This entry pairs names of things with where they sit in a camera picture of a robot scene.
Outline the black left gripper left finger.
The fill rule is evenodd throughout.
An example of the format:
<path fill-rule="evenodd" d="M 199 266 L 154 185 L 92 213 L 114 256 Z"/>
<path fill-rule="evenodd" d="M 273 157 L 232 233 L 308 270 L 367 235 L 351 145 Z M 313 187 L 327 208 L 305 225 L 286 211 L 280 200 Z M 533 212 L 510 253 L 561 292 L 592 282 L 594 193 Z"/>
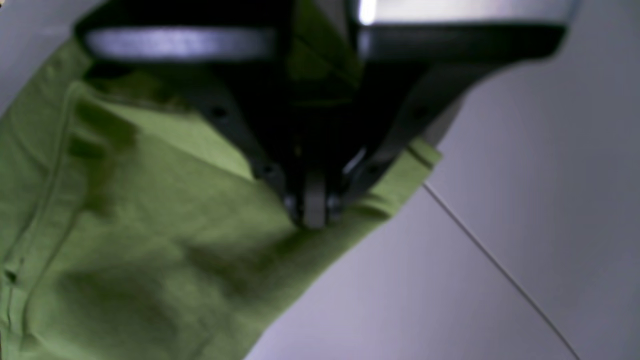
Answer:
<path fill-rule="evenodd" d="M 286 57 L 293 0 L 108 0 L 74 34 L 94 59 L 144 71 L 201 112 L 306 228 L 306 198 Z"/>

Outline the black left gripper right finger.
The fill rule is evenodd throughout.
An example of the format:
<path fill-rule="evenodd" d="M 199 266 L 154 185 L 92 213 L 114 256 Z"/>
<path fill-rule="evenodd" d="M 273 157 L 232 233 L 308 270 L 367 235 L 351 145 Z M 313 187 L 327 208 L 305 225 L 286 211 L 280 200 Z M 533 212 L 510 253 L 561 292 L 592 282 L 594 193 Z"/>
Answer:
<path fill-rule="evenodd" d="M 471 88 L 560 47 L 578 0 L 343 0 L 361 65 L 331 117 L 320 223 L 337 221 L 409 143 Z"/>

